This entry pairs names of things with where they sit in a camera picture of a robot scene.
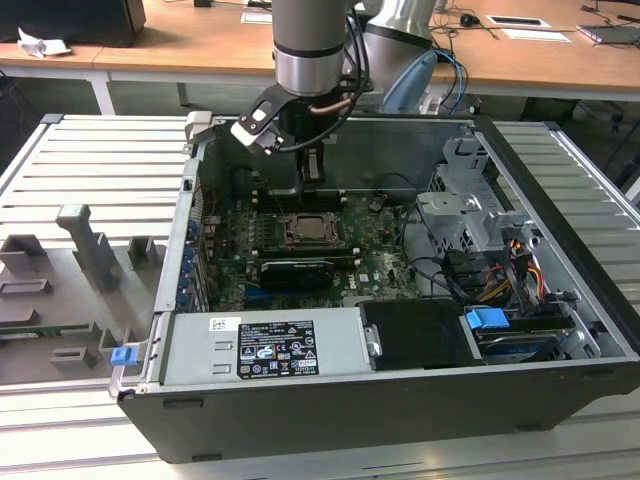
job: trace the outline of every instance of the desk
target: desk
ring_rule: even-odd
[[[110,81],[178,83],[181,103],[186,103],[188,83],[273,83],[271,26],[240,23],[245,8],[219,4],[196,9],[189,0],[144,0],[144,4],[147,23],[133,48],[72,46],[74,55],[38,60],[15,45],[0,44],[0,68],[16,77],[88,80],[100,111],[111,115],[115,108]],[[602,18],[580,11],[581,4],[579,0],[456,1],[461,8],[473,8],[487,26],[487,14],[541,17],[562,30],[581,23],[604,24]],[[604,2],[600,8],[614,21],[617,13],[637,17],[640,10]],[[434,25],[446,21],[444,17],[435,15]],[[452,26],[458,18],[459,13],[451,13]],[[510,40],[500,30],[494,32],[500,40],[484,30],[463,30],[454,39],[455,52],[469,71],[467,93],[640,101],[637,49],[593,47],[579,32],[565,34],[571,43]],[[448,44],[441,33],[435,37],[442,46]],[[451,67],[439,65],[430,90],[442,92],[452,81]]]
[[[546,21],[548,30],[575,30],[577,25],[604,25],[604,19],[580,10],[589,0],[457,0],[462,9],[473,9],[486,27],[496,27],[486,15],[535,17]],[[640,8],[600,2],[600,10],[614,24],[617,14],[639,17]],[[640,50],[633,47],[593,46],[581,32],[563,33],[571,43],[511,40],[502,31],[466,30],[460,27],[460,12],[434,15],[433,25],[458,27],[453,39],[457,59],[469,70],[467,93],[523,97],[575,98],[584,100],[640,101]],[[449,41],[442,33],[434,37],[443,48]],[[446,78],[439,69],[433,83]]]

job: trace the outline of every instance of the power supply label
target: power supply label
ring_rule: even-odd
[[[239,327],[241,379],[318,375],[313,321],[241,323]]]

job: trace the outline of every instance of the wire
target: wire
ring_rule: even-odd
[[[429,275],[428,273],[424,273],[422,270],[416,268],[415,266],[412,265],[413,270],[420,275],[422,278],[429,280],[432,284],[436,284],[442,288],[444,288],[447,292],[449,293],[453,293],[453,291],[451,290],[451,288],[449,287],[449,285],[447,285],[445,282],[443,282],[442,280],[438,280],[434,275]]]
[[[607,173],[607,170],[609,170],[609,167],[611,166],[611,163],[613,162],[613,159],[616,158],[616,155],[618,155],[618,152],[620,151],[620,149],[627,143],[627,141],[631,138],[631,135],[633,135],[633,132],[636,131],[636,128],[638,128],[638,126],[640,126],[640,120],[638,120],[633,127],[631,127],[631,130],[629,130],[629,133],[627,133],[627,135],[622,139],[622,141],[616,146],[615,150],[613,151],[613,153],[611,154],[611,156],[607,159],[607,163],[605,163],[604,168],[602,169],[602,171],[604,173]]]
[[[257,283],[250,282],[249,280],[239,280],[240,283],[246,283],[247,285],[252,285],[254,287],[258,287],[258,289],[262,290],[262,287]]]
[[[360,60],[360,56],[361,56],[360,45],[358,44],[354,27],[348,18],[347,18],[347,29],[349,30],[349,35],[351,36],[351,39],[353,42],[354,54],[356,55],[355,65],[353,64],[353,58],[351,58],[351,54],[349,53],[349,50],[346,46],[344,48],[344,53],[345,53],[345,56],[347,57],[347,60],[351,63],[352,67],[356,70],[356,91],[353,93],[353,95],[350,95],[348,98],[339,100],[333,103],[332,105],[328,105],[326,107],[309,107],[309,112],[313,115],[330,115],[332,113],[337,113],[343,108],[347,108],[352,103],[355,103],[358,101],[358,99],[356,98],[356,94],[358,91],[360,91],[361,85],[362,85],[362,64]]]
[[[478,299],[478,301],[480,303],[484,303],[484,302],[487,302],[489,300],[495,299],[498,295],[500,295],[501,293],[506,292],[509,289],[511,289],[511,282],[509,281],[509,279],[506,279],[500,285],[498,285],[496,288],[494,288],[490,292],[487,292],[484,296],[480,297]]]
[[[596,120],[597,122],[602,123],[603,125],[611,125],[611,122],[607,122],[605,120],[602,120],[601,118],[598,118],[591,110],[589,110],[589,108],[587,107],[587,105],[584,104],[584,102],[582,100],[578,100],[578,103],[576,104],[578,107],[580,107],[580,110],[582,110],[584,113],[586,113],[587,115],[589,115],[591,118],[593,118],[594,120]]]
[[[13,84],[13,88],[15,88],[16,92],[18,92],[18,93],[20,94],[20,96],[21,96],[21,97],[22,97],[22,99],[24,100],[24,103],[25,103],[25,104],[26,104],[26,105],[27,105],[31,110],[33,110],[33,113],[34,113],[35,115],[40,115],[39,110],[38,110],[36,107],[34,107],[34,106],[33,106],[33,103],[31,103],[31,102],[29,101],[29,99],[27,98],[27,96],[26,96],[24,93],[22,93],[22,90],[20,90],[20,89],[18,88],[18,85],[17,85],[17,84],[18,84],[18,83],[20,83],[20,82],[22,81],[22,79],[20,79],[20,80],[13,80],[13,79],[12,79],[11,77],[9,77],[6,73],[4,73],[4,72],[2,71],[2,69],[0,69],[0,75],[2,75],[3,77],[7,78],[7,79],[9,80],[9,82],[11,82],[11,83]]]
[[[465,77],[467,79],[469,78],[469,72],[467,71],[467,67],[462,65],[453,56],[449,55],[444,50],[437,50],[437,52],[438,52],[439,55],[441,55],[445,59],[447,59],[449,61],[449,63],[451,63],[451,65],[454,68],[456,79],[458,79],[459,82],[460,82],[460,87],[458,88],[458,95],[456,97],[455,104],[451,108],[445,107],[445,108],[450,110],[449,115],[453,115],[455,113],[455,111],[456,111],[456,108],[460,104],[460,101],[464,97],[464,92],[467,89],[467,82],[465,81]],[[451,93],[453,92],[454,88],[455,88],[455,83],[454,83],[454,86],[452,86],[452,88],[449,90],[449,92],[447,92],[447,94],[445,95],[445,97],[442,100],[441,104],[443,104],[444,102],[446,102],[449,99],[449,97],[451,96]]]
[[[326,137],[331,135],[333,132],[338,130],[347,121],[347,118],[349,118],[354,108],[356,107],[357,99],[360,98],[360,96],[366,90],[369,84],[369,74],[370,74],[369,56],[367,54],[367,48],[364,44],[364,38],[362,34],[362,29],[360,28],[360,20],[358,18],[358,13],[356,12],[355,8],[351,10],[351,15],[353,16],[353,19],[354,19],[355,27],[358,32],[358,37],[360,39],[359,41],[362,42],[361,44],[358,44],[358,39],[356,39],[356,41],[354,42],[354,45],[358,45],[358,48],[360,49],[359,53],[362,54],[362,59],[364,63],[364,81],[360,85],[360,88],[354,94],[355,100],[351,102],[351,105],[347,108],[347,111],[343,113],[342,116],[338,118],[338,120],[332,126],[327,128],[324,132],[316,135],[314,138],[307,140],[306,142],[298,143],[290,147],[282,147],[280,145],[276,145],[276,147],[274,148],[274,151],[280,152],[280,153],[292,153],[292,152],[303,150],[305,148],[309,148],[317,144],[318,142],[321,142]]]
[[[400,229],[400,235],[398,236],[398,241],[400,243],[400,250],[402,250],[402,253],[404,253],[405,255],[406,255],[406,252],[404,250],[404,234],[407,231],[407,225],[409,224],[409,217],[411,216],[411,214],[415,209],[416,209],[416,204],[412,203],[409,211],[405,213],[404,220],[402,222],[402,228]]]
[[[418,186],[415,183],[413,183],[411,180],[409,180],[409,178],[406,175],[403,175],[402,173],[398,173],[398,172],[387,172],[387,173],[383,173],[382,175],[380,175],[378,177],[378,179],[374,183],[373,191],[376,192],[376,193],[379,192],[381,184],[382,184],[382,180],[384,180],[385,178],[388,178],[388,177],[401,178],[402,180],[407,182],[407,185],[411,186],[411,188],[413,188],[416,191],[416,193],[419,190]]]
[[[494,272],[497,272],[498,270],[503,270],[503,269],[504,268],[502,267],[502,265],[497,265],[493,267],[491,270],[489,270],[489,273],[487,273],[486,282],[489,283],[489,279],[491,278],[491,275],[493,275]]]

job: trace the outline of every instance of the motherboard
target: motherboard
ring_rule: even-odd
[[[215,310],[420,298],[399,245],[404,207],[373,193],[343,194],[333,211],[261,203],[237,200],[205,226]]]

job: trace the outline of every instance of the blue latch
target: blue latch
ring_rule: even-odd
[[[138,347],[117,347],[111,353],[111,365],[114,367],[138,364]]]
[[[509,319],[501,308],[474,308],[465,315],[471,330],[476,328],[508,328]]]

